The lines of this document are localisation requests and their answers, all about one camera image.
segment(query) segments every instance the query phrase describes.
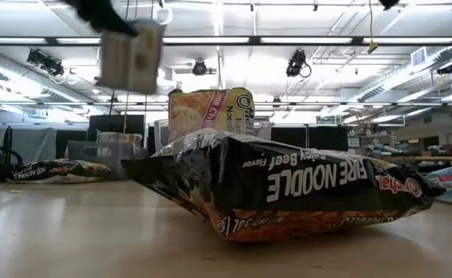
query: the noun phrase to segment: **yellow noodle package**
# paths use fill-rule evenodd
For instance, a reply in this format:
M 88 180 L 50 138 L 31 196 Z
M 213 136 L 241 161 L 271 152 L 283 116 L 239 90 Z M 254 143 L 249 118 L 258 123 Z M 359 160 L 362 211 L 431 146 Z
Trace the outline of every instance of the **yellow noodle package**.
M 253 135 L 253 96 L 243 88 L 169 94 L 169 143 L 201 128 Z

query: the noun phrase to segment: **wooden table surface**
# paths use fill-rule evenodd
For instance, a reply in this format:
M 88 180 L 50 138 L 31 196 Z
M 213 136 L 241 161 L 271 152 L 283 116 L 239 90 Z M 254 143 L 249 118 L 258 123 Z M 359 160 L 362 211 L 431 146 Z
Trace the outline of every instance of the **wooden table surface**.
M 0 185 L 0 277 L 452 277 L 452 205 L 244 246 L 131 182 Z

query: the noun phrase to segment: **ceiling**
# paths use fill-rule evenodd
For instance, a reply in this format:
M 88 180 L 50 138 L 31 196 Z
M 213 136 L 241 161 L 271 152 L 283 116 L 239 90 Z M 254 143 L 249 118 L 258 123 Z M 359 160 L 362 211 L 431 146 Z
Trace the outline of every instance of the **ceiling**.
M 372 15 L 366 0 L 318 0 L 314 12 L 312 1 L 297 0 L 179 0 L 165 1 L 172 10 L 172 20 L 166 26 L 166 36 L 452 36 L 452 1 L 401 1 L 405 8 L 384 12 L 377 0 L 372 0 Z M 150 18 L 152 1 L 113 1 L 114 9 L 128 19 Z M 169 19 L 167 9 L 161 11 L 154 3 L 154 17 Z M 0 36 L 96 36 L 81 22 L 76 13 L 57 0 L 0 1 Z M 288 78 L 287 61 L 299 46 L 224 46 L 222 78 L 226 87 L 244 86 L 255 101 L 340 101 L 348 100 L 344 92 L 360 90 L 377 82 L 386 73 L 408 63 L 410 53 L 420 46 L 382 46 L 372 54 L 366 47 L 304 47 L 310 57 L 312 74 L 307 79 Z M 85 97 L 84 101 L 108 101 L 112 90 L 94 93 L 94 77 L 99 75 L 97 48 L 95 47 L 39 47 L 47 55 L 61 59 L 72 73 L 68 80 L 54 79 L 59 90 L 68 89 Z M 27 73 L 26 62 L 30 47 L 0 46 L 0 56 L 23 67 L 25 78 L 38 73 Z M 183 73 L 196 59 L 204 59 L 208 67 L 217 68 L 215 46 L 166 46 L 162 51 L 161 68 L 171 70 L 166 79 L 182 83 L 184 90 L 206 89 L 218 86 L 217 75 L 193 76 Z M 416 76 L 398 84 L 395 90 L 415 93 L 452 78 L 430 74 Z M 168 84 L 159 93 L 172 89 Z M 125 92 L 117 92 L 125 101 Z M 378 101 L 399 98 L 386 93 Z M 130 101 L 141 101 L 142 96 L 131 94 Z M 165 97 L 152 97 L 165 101 Z

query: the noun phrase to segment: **clear plastic bin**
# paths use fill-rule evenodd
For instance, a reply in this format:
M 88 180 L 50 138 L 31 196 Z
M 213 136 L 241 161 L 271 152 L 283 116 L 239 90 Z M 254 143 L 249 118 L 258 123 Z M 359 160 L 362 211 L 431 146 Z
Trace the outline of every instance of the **clear plastic bin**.
M 72 160 L 108 166 L 115 180 L 127 179 L 121 160 L 134 158 L 133 144 L 128 142 L 68 141 L 68 155 Z
M 253 122 L 255 128 L 255 136 L 270 140 L 272 134 L 272 123 L 265 120 L 255 120 Z M 154 138 L 155 138 L 155 151 L 160 151 L 168 144 L 168 120 L 156 120 L 154 122 Z

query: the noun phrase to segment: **black plastic wrapper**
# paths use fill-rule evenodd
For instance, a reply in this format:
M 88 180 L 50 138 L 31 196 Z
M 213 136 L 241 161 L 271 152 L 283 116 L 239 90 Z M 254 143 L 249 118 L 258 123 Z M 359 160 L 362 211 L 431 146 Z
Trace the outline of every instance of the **black plastic wrapper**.
M 444 189 L 374 158 L 196 131 L 127 176 L 195 215 L 226 240 L 278 242 L 391 222 L 428 209 Z
M 13 166 L 12 181 L 18 183 L 79 183 L 108 177 L 110 169 L 87 161 L 55 159 Z

